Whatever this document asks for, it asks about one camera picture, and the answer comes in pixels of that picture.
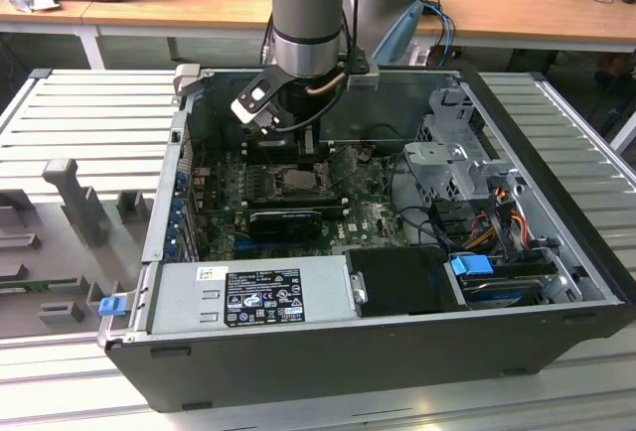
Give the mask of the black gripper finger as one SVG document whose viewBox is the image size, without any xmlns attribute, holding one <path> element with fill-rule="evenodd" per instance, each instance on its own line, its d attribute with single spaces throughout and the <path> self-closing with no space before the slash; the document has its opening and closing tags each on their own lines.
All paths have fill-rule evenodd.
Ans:
<svg viewBox="0 0 636 431">
<path fill-rule="evenodd" d="M 312 169 L 317 161 L 315 134 L 312 126 L 307 126 L 297 134 L 299 169 Z"/>
</svg>

